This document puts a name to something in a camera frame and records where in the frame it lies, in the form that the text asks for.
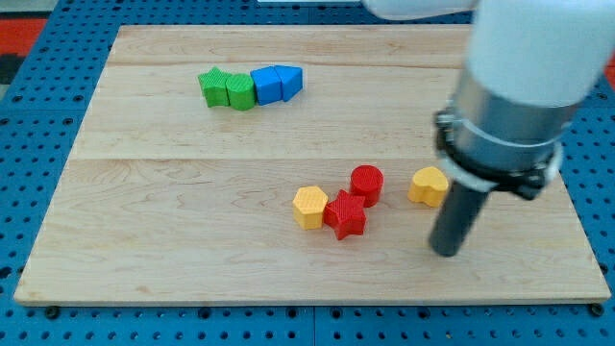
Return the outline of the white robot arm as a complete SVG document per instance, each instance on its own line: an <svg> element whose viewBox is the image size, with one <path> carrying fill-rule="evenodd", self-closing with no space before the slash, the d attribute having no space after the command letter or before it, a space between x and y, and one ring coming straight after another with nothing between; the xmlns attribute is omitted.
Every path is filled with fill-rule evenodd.
<svg viewBox="0 0 615 346"><path fill-rule="evenodd" d="M502 189L535 198L561 136L614 52L611 0L366 1L391 21L473 14L455 92L435 116L449 198Z"/></svg>

